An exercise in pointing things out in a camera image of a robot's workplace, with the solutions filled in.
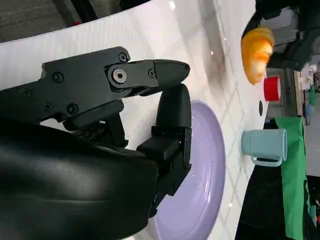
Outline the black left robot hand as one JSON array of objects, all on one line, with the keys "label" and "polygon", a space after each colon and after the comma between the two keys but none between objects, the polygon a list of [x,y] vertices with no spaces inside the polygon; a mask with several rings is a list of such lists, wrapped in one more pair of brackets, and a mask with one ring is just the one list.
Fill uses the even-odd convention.
[{"label": "black left robot hand", "polygon": [[257,0],[242,35],[257,27],[267,27],[274,35],[269,68],[301,71],[320,52],[318,0]]}]

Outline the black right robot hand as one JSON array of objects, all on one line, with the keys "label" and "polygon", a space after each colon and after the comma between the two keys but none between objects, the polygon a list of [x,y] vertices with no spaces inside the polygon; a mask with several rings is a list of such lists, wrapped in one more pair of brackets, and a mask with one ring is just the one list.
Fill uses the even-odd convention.
[{"label": "black right robot hand", "polygon": [[[0,92],[0,237],[120,240],[144,229],[191,170],[190,66],[121,47],[46,62]],[[161,93],[149,139],[127,149],[124,98]]]}]

